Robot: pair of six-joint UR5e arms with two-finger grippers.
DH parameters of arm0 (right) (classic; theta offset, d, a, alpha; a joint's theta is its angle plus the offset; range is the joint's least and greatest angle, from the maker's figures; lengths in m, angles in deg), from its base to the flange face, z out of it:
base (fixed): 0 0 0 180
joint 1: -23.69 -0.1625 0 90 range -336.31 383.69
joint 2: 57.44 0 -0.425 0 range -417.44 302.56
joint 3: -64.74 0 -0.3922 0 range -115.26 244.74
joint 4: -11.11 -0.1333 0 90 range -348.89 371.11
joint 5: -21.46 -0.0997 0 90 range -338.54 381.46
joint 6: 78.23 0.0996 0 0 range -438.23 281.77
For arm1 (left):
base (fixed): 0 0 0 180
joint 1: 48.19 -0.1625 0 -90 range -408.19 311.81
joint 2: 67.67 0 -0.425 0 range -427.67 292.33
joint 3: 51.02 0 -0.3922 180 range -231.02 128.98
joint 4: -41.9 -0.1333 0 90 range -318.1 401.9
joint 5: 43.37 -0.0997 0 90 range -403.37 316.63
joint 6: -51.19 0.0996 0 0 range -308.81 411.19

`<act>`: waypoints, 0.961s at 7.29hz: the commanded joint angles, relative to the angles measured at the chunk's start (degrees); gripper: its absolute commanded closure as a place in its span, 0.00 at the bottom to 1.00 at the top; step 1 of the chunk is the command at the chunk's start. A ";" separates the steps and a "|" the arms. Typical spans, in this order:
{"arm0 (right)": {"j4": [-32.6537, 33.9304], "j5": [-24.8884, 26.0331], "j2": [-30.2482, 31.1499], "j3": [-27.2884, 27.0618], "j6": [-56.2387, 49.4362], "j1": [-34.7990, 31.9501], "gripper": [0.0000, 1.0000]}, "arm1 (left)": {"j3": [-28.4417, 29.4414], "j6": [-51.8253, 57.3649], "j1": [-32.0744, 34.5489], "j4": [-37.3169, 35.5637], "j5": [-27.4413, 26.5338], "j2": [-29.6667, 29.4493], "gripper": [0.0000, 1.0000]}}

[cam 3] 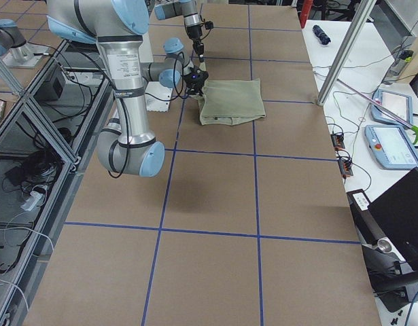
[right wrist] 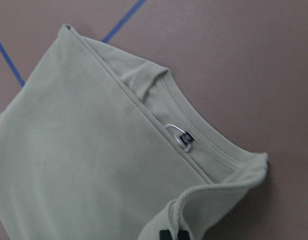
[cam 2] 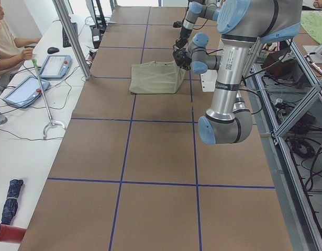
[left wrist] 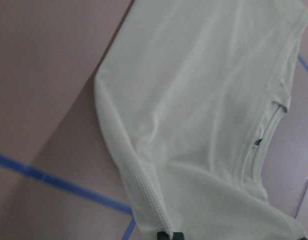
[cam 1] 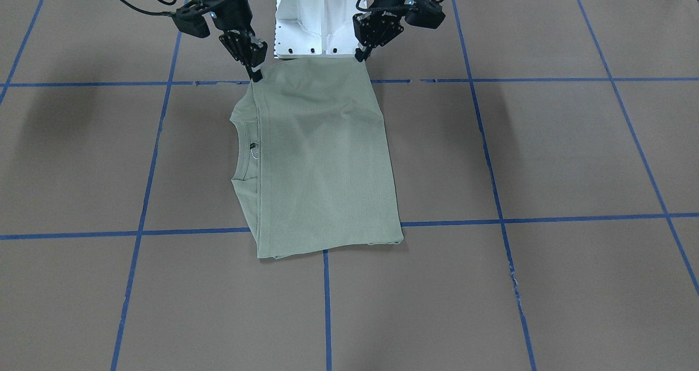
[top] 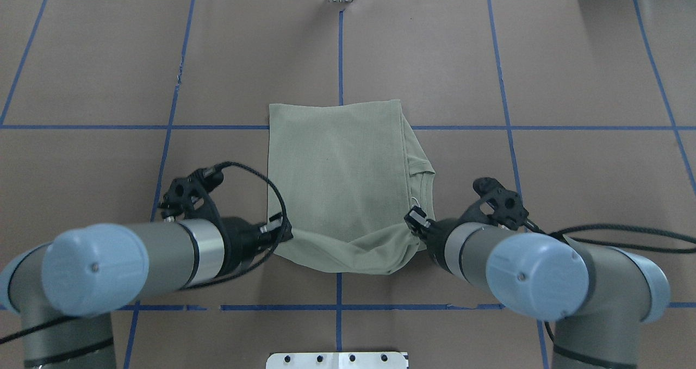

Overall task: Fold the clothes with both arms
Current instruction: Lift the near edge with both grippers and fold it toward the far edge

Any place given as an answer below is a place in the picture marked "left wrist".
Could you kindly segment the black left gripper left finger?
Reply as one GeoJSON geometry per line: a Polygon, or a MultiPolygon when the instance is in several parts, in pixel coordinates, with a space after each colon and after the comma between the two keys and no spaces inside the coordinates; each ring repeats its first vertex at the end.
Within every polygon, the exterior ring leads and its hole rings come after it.
{"type": "Polygon", "coordinates": [[[156,236],[157,240],[170,240],[169,234],[164,231],[159,231],[156,236]]]}

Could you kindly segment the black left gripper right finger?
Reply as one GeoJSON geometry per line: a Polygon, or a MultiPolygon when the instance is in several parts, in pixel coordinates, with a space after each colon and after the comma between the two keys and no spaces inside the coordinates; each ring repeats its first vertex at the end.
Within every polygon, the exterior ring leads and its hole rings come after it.
{"type": "Polygon", "coordinates": [[[185,240],[184,233],[182,232],[174,232],[173,240],[185,240]]]}

